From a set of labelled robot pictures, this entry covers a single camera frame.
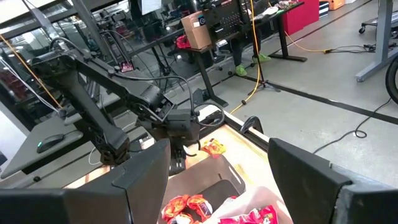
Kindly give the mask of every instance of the wall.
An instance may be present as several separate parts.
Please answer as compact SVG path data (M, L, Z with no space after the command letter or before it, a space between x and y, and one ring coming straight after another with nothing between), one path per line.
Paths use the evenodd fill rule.
M15 156L29 131L0 102L0 151L7 157L7 162L0 166L4 170Z
M35 7L40 7L53 1L55 0L29 0ZM0 1L0 9L2 9L0 23L29 11L22 0L2 0Z

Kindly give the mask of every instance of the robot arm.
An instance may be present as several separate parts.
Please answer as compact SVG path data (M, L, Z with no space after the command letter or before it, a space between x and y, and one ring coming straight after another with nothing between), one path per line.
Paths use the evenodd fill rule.
M117 94L155 140L170 139L170 175L185 169L183 141L196 141L200 131L192 109L178 110L160 88L145 82L146 79L127 77L119 72L119 67L106 64L96 58L96 54L55 51L33 59L32 64L44 83L58 88L80 113L87 123L87 129L82 131L101 153L103 164L116 166L129 159L129 138L113 125L79 84L80 73Z

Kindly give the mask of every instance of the black mouse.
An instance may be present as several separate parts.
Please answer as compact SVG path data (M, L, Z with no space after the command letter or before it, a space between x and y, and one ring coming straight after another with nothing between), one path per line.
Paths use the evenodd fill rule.
M41 141L37 145L37 153L42 153L53 147L54 145L58 144L65 138L64 134L56 134L53 136L50 136L43 141Z

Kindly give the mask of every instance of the red box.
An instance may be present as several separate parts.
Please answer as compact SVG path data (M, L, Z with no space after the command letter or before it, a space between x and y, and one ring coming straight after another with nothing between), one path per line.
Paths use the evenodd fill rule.
M319 20L319 0L301 1L304 2L304 5L282 15L285 31L288 35L292 35Z

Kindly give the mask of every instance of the chair wheel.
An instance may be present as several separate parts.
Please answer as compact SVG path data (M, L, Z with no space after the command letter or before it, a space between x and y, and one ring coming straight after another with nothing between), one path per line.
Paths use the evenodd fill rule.
M365 29L366 29L365 27L361 27L358 32L360 34L363 34L363 33L365 33Z

